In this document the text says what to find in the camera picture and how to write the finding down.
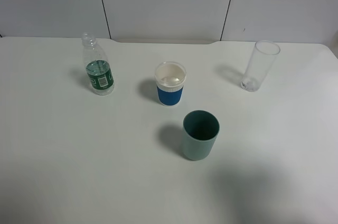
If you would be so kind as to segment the clear bottle green label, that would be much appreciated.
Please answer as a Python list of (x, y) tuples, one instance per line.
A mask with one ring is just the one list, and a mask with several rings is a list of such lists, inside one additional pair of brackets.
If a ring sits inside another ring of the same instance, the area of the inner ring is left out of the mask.
[(85, 70), (94, 92), (100, 96), (110, 94), (115, 82), (105, 51), (91, 33), (83, 33), (81, 41)]

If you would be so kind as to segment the white cup blue sleeve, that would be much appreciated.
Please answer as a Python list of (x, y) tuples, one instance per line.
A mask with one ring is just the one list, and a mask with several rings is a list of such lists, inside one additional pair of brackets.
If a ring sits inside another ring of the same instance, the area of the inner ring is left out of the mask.
[(160, 103), (165, 106), (177, 105), (186, 80), (186, 69), (177, 62), (163, 62), (155, 69), (155, 80)]

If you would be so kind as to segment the teal green cup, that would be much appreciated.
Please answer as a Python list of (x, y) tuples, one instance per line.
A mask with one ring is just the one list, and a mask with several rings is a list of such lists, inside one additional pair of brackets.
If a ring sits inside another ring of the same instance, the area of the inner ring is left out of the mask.
[(186, 158), (199, 161), (206, 158), (220, 131), (217, 118), (208, 111), (194, 110), (183, 120), (182, 152)]

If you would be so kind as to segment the tall clear glass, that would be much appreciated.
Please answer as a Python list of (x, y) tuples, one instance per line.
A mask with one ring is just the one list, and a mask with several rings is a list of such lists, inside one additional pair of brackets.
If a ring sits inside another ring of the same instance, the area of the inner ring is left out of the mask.
[(249, 92), (257, 91), (279, 53), (278, 44), (267, 40), (257, 41), (241, 81), (242, 88)]

